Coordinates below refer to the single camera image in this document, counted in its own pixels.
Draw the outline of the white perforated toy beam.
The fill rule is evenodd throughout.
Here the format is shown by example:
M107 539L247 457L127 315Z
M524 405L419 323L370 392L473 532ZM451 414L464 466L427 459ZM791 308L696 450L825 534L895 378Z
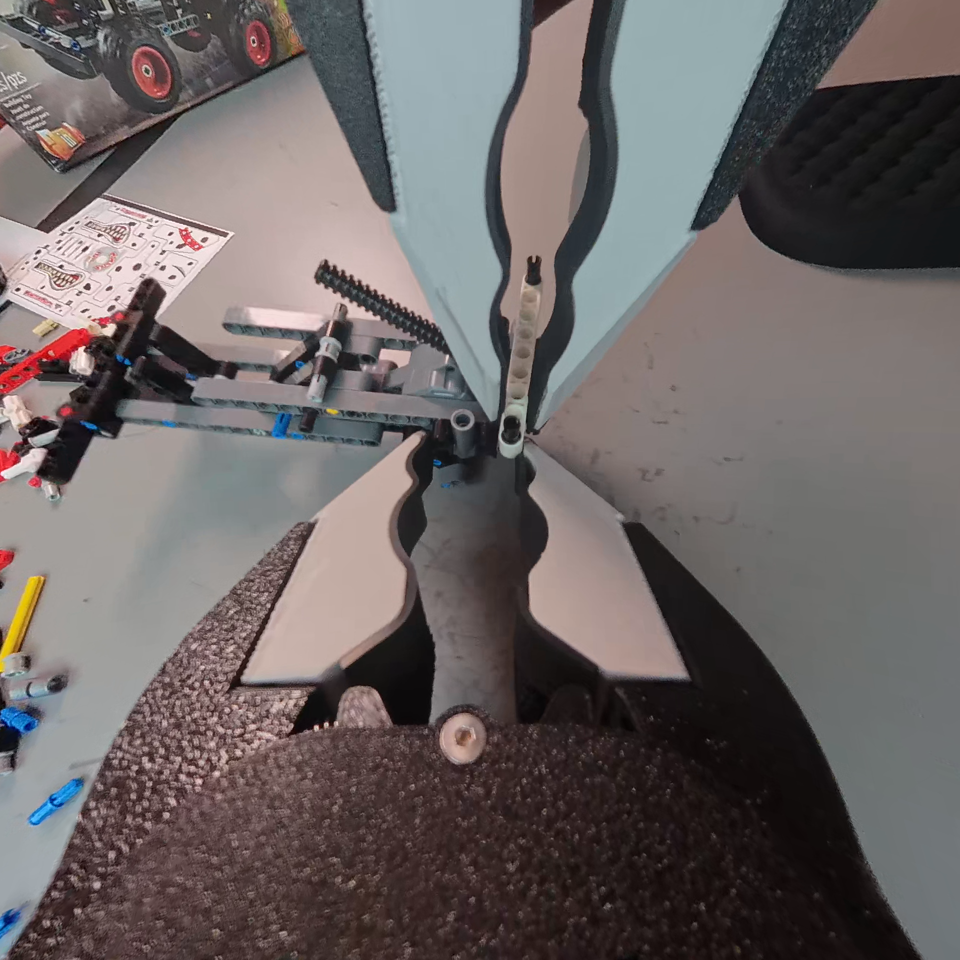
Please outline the white perforated toy beam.
M499 455L506 459L517 458L524 446L534 357L539 337L543 286L544 284L541 284L540 287L528 287L523 280L518 314L510 324L510 357L497 444ZM510 414L519 417L523 425L522 443L513 447L504 446L499 441L502 419L505 415Z

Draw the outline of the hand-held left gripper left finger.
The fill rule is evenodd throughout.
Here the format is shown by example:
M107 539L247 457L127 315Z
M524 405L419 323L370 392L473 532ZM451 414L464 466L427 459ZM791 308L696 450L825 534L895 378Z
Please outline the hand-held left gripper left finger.
M419 592L412 552L426 531L424 491L434 470L429 440L414 431L315 514L241 685L318 686L407 621Z

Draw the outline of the toy truck set box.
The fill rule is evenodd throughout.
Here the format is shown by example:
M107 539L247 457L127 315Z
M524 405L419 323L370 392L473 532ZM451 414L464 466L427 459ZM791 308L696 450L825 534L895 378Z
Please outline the toy truck set box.
M13 1L2 126L58 173L304 53L282 1Z

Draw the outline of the blue toy pin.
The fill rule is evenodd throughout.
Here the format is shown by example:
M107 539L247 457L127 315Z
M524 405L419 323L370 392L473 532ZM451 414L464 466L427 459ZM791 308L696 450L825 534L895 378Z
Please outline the blue toy pin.
M86 781L83 777L73 777L69 779L63 786L60 786L53 793L49 794L37 808L30 812L27 823L31 827L40 826L79 796L83 792L85 785Z

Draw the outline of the grey toy chassis assembly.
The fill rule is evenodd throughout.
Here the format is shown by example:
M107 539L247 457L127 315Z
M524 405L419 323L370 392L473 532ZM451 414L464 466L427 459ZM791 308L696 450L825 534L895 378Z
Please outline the grey toy chassis assembly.
M39 484L66 486L95 438L128 425L361 448L422 432L441 469L495 454L495 428L435 323L329 261L316 281L339 296L330 316L232 307L227 333L286 348L229 351L162 323L160 280L143 279L93 340L92 370L40 449Z

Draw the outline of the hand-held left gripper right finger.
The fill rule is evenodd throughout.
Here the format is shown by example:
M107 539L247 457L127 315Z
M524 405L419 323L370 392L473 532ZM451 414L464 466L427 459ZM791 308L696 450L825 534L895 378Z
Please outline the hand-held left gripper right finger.
M528 577L534 622L606 679L689 682L622 514L540 447L523 455L546 522Z

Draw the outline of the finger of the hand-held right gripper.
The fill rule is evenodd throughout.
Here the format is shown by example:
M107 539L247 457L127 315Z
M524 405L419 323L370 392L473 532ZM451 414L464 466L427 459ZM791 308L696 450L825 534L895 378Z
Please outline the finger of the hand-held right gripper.
M556 253L530 426L572 396L694 240L785 2L610 2L583 55L589 164Z
M390 225L463 378L500 412L511 270L501 166L533 2L362 3L395 209Z

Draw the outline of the white sticker sheet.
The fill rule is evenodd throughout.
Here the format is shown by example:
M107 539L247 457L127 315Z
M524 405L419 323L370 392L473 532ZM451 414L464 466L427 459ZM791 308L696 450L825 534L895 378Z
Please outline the white sticker sheet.
M42 234L7 275L3 300L77 329L126 308L141 282L169 306L234 237L222 227L103 195Z

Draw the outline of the pile of red white parts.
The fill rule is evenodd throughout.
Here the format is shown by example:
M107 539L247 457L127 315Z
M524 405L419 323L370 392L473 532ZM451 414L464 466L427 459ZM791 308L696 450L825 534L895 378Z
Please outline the pile of red white parts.
M126 366L117 351L129 327L120 311L67 329L34 351L2 346L2 426L14 438L2 447L2 482L25 478L50 503L63 499L67 485L96 438L115 439L126 400ZM72 386L52 414L28 403L27 386L38 382Z

